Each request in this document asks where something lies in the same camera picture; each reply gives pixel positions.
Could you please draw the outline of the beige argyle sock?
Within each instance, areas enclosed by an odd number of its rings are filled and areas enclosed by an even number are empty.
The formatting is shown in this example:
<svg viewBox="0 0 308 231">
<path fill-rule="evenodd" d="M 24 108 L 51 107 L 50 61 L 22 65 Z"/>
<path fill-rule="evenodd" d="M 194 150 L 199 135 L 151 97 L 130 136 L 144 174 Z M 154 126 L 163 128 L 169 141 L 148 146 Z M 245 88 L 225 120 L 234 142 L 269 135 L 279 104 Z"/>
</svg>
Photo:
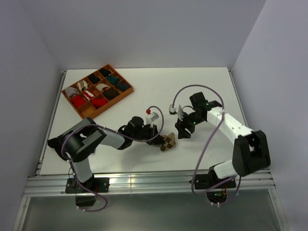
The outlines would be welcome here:
<svg viewBox="0 0 308 231">
<path fill-rule="evenodd" d="M 162 152 L 166 152 L 170 149 L 172 149 L 176 145 L 176 139 L 175 139 L 175 133 L 171 132 L 168 135 L 162 135 L 162 138 L 164 140 L 164 144 L 160 145 L 160 150 Z"/>
</svg>

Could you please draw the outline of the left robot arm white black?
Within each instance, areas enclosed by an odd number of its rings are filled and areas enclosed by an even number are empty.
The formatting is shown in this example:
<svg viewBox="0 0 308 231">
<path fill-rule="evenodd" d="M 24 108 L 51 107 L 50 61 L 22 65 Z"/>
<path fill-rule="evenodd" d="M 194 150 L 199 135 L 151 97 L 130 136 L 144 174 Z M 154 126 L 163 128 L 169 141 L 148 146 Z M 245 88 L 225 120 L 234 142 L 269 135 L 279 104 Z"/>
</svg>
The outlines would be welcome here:
<svg viewBox="0 0 308 231">
<path fill-rule="evenodd" d="M 157 126 L 144 124 L 139 116 L 134 116 L 117 131 L 99 127 L 93 119 L 87 117 L 55 139 L 55 151 L 63 159 L 72 163 L 77 177 L 76 186 L 82 192 L 89 192 L 94 186 L 94 175 L 90 168 L 89 156 L 99 145 L 124 150 L 133 141 L 148 145 L 162 145 L 164 138 L 158 134 Z"/>
</svg>

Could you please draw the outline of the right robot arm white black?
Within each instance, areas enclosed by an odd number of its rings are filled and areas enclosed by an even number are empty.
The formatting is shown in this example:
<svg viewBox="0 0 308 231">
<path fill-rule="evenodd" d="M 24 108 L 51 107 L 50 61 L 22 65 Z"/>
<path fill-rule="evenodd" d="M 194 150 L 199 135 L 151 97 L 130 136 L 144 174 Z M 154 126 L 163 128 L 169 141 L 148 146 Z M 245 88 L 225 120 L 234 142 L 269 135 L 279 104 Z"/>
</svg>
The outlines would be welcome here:
<svg viewBox="0 0 308 231">
<path fill-rule="evenodd" d="M 233 144 L 230 160 L 211 167 L 208 182 L 212 187 L 220 187 L 225 178 L 245 177 L 271 165 L 270 152 L 266 134 L 255 131 L 240 123 L 225 111 L 224 102 L 208 101 L 202 92 L 190 97 L 193 112 L 186 113 L 183 107 L 170 107 L 170 113 L 178 115 L 175 128 L 178 139 L 189 139 L 195 132 L 195 127 L 203 122 L 215 126 Z"/>
</svg>

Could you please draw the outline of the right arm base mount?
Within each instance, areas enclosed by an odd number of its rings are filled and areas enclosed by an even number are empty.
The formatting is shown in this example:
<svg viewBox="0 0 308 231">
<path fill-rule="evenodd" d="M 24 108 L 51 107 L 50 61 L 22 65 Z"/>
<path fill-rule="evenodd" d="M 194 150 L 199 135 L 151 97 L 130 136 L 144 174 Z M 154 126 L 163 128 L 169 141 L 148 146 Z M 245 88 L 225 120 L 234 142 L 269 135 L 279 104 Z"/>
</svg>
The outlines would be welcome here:
<svg viewBox="0 0 308 231">
<path fill-rule="evenodd" d="M 226 180 L 219 179 L 215 174 L 207 173 L 207 174 L 197 174 L 195 177 L 195 181 L 193 184 L 194 190 L 200 191 L 200 190 L 207 190 L 210 187 L 219 184 Z M 218 191 L 210 191 L 206 193 L 207 199 L 214 204 L 218 203 L 224 203 L 227 200 L 228 194 L 227 189 L 235 189 L 236 188 L 236 182 L 234 179 L 229 180 L 228 182 L 221 184 L 215 189 L 218 189 Z"/>
</svg>

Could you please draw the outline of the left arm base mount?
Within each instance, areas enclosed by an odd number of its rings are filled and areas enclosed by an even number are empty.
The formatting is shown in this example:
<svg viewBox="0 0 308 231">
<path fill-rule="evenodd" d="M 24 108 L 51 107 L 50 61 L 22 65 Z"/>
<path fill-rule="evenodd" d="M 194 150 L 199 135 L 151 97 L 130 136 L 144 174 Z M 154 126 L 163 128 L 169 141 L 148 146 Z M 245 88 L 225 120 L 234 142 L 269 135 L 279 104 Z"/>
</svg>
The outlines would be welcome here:
<svg viewBox="0 0 308 231">
<path fill-rule="evenodd" d="M 88 181 L 81 183 L 81 185 L 95 193 L 107 193 L 109 190 L 109 178 L 92 177 Z M 76 195 L 80 193 L 88 193 L 88 191 L 79 186 L 74 178 L 69 178 L 66 182 L 65 193 Z M 92 207 L 96 201 L 97 196 L 94 194 L 87 196 L 75 196 L 75 203 L 79 207 Z"/>
</svg>

